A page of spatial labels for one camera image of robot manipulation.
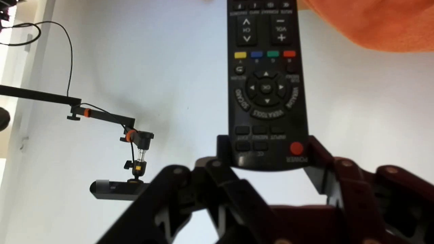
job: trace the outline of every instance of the red power button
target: red power button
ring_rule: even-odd
[[[304,151],[304,147],[300,142],[293,142],[289,147],[289,150],[293,155],[300,156]]]

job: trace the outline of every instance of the screw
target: screw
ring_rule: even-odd
[[[386,168],[386,171],[387,171],[388,173],[391,173],[391,174],[396,174],[396,173],[398,173],[398,169],[397,169],[397,168],[394,168],[394,167],[387,167],[387,168]]]
[[[381,244],[381,242],[374,239],[364,239],[363,244]]]
[[[182,173],[182,169],[181,168],[176,168],[173,172],[175,174],[179,175],[180,173]]]
[[[213,166],[214,167],[220,167],[221,166],[221,162],[220,161],[214,161],[213,162]]]
[[[342,161],[342,165],[345,167],[351,167],[352,163],[350,161],[344,160],[344,161]]]
[[[293,244],[293,243],[287,239],[278,239],[274,242],[274,244]]]

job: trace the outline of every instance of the red button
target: red button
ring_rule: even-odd
[[[304,147],[300,142],[293,142],[289,149],[293,155],[300,156],[303,153]]]
[[[296,56],[296,52],[295,51],[284,51],[283,56],[285,58],[293,58]]]

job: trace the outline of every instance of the remote control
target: remote control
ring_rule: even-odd
[[[308,164],[296,0],[228,0],[231,166],[283,171]]]

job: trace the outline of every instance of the yellow button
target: yellow button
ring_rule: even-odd
[[[247,58],[247,53],[246,52],[236,52],[235,58],[236,59],[245,59],[245,58]]]

